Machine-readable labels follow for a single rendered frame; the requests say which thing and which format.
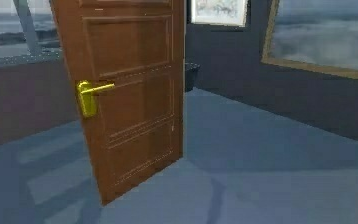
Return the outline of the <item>black bin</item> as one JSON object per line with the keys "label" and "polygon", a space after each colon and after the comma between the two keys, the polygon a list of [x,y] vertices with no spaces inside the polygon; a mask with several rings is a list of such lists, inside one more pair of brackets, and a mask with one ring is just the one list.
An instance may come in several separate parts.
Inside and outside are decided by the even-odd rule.
{"label": "black bin", "polygon": [[185,63],[185,91],[190,92],[195,85],[200,65],[196,63]]}

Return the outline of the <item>brown wooden room door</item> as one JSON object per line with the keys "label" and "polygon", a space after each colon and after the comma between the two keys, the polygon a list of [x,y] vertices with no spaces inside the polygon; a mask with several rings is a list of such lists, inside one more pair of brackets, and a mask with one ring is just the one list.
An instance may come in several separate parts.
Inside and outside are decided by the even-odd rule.
{"label": "brown wooden room door", "polygon": [[[63,59],[107,205],[183,155],[185,0],[52,0]],[[82,115],[76,86],[94,94]]]}

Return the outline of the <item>gold framed window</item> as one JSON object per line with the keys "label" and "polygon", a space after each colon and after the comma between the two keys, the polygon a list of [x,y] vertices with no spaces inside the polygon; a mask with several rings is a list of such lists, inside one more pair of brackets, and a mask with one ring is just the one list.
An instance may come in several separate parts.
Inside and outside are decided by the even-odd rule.
{"label": "gold framed window", "polygon": [[358,80],[358,0],[272,0],[262,62]]}

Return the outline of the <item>grey framed window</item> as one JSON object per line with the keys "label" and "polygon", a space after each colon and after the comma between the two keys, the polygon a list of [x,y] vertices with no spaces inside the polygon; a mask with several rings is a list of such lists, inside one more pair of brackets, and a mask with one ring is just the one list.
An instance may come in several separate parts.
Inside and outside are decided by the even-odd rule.
{"label": "grey framed window", "polygon": [[52,0],[0,0],[0,67],[58,60]]}

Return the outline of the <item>white framed wall picture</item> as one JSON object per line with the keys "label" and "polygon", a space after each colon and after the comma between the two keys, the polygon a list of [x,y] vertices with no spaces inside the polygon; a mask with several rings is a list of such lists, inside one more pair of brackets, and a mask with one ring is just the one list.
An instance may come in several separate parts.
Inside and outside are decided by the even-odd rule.
{"label": "white framed wall picture", "polygon": [[190,0],[191,22],[245,27],[249,0]]}

